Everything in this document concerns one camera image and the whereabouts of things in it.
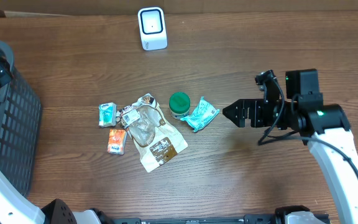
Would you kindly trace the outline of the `teal packet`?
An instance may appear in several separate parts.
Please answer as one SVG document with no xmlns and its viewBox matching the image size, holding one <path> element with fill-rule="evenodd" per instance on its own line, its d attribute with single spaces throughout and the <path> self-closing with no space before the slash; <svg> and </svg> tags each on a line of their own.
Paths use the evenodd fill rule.
<svg viewBox="0 0 358 224">
<path fill-rule="evenodd" d="M 206 101 L 202 96 L 200 102 L 193 110 L 192 114 L 180 118 L 181 121 L 186 121 L 188 125 L 193 128 L 193 132 L 204 129 L 212 120 L 217 117 L 220 110 L 216 109 L 210 102 Z"/>
</svg>

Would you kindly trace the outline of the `green lid jar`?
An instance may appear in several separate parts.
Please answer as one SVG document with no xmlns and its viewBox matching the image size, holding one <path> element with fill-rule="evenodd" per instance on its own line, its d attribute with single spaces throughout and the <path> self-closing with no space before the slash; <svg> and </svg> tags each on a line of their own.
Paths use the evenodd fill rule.
<svg viewBox="0 0 358 224">
<path fill-rule="evenodd" d="M 181 119 L 188 116 L 190 111 L 190 98 L 184 92 L 176 92 L 169 99 L 171 116 L 174 119 Z"/>
</svg>

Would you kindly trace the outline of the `brown white snack pouch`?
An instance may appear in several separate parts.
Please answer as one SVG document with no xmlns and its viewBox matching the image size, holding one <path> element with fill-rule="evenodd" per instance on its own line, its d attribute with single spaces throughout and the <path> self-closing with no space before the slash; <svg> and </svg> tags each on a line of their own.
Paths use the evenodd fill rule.
<svg viewBox="0 0 358 224">
<path fill-rule="evenodd" d="M 132 139 L 147 172 L 164 165 L 188 147 L 183 135 L 165 119 L 158 101 L 149 93 L 119 109 L 116 118 Z"/>
</svg>

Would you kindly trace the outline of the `green Kleenex tissue pack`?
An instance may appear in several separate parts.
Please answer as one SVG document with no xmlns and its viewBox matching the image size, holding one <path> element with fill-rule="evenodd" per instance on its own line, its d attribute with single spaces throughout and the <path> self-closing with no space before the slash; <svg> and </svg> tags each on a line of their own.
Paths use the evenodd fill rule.
<svg viewBox="0 0 358 224">
<path fill-rule="evenodd" d="M 103 103 L 99 105 L 99 126 L 102 128 L 116 125 L 116 104 Z"/>
</svg>

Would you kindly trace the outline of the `orange tissue pack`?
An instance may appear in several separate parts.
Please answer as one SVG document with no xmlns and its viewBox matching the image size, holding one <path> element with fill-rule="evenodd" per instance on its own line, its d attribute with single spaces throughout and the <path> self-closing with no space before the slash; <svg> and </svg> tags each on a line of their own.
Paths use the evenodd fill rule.
<svg viewBox="0 0 358 224">
<path fill-rule="evenodd" d="M 124 154 L 127 133 L 123 129 L 111 129 L 109 131 L 107 151 L 110 154 Z"/>
</svg>

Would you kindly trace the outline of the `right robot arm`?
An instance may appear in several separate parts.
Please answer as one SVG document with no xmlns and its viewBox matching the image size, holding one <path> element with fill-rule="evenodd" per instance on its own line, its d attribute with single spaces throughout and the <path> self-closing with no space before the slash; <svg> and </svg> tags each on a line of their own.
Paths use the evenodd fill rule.
<svg viewBox="0 0 358 224">
<path fill-rule="evenodd" d="M 285 73 L 282 89 L 272 70 L 255 77 L 261 99 L 239 99 L 223 109 L 237 127 L 265 128 L 258 145 L 302 141 L 316 159 L 343 223 L 358 223 L 358 154 L 351 124 L 338 104 L 325 105 L 316 69 Z"/>
</svg>

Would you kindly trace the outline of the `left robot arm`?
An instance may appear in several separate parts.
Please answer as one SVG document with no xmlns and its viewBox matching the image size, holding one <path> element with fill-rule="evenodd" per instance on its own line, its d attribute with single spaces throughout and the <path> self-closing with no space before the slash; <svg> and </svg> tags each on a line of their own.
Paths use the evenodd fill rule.
<svg viewBox="0 0 358 224">
<path fill-rule="evenodd" d="M 42 208 L 27 200 L 41 115 L 39 97 L 0 43 L 0 223 L 112 223 L 95 208 L 73 212 L 58 198 Z"/>
</svg>

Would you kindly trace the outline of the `white barcode scanner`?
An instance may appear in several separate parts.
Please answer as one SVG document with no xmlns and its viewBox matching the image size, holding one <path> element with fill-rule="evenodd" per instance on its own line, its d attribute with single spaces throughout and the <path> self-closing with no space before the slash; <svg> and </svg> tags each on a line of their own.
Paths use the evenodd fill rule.
<svg viewBox="0 0 358 224">
<path fill-rule="evenodd" d="M 165 16 L 160 7 L 145 7 L 138 11 L 142 48 L 146 51 L 167 48 Z"/>
</svg>

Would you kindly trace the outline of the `grey plastic mesh basket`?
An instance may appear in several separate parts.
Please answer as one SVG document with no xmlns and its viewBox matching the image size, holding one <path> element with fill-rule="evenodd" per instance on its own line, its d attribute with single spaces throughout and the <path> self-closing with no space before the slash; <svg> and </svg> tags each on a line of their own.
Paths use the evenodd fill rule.
<svg viewBox="0 0 358 224">
<path fill-rule="evenodd" d="M 12 49 L 1 40 L 0 56 L 8 61 L 13 74 L 0 88 L 0 171 L 26 197 L 34 173 L 42 104 L 16 69 Z"/>
</svg>

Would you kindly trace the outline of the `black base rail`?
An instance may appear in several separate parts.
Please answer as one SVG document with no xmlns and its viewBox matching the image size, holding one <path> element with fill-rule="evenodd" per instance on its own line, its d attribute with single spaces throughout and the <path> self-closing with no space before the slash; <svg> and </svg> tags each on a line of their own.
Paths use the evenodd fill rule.
<svg viewBox="0 0 358 224">
<path fill-rule="evenodd" d="M 168 218 L 143 219 L 116 218 L 111 220 L 114 224 L 272 224 L 275 223 L 272 214 L 244 215 L 243 217 L 219 218 Z"/>
</svg>

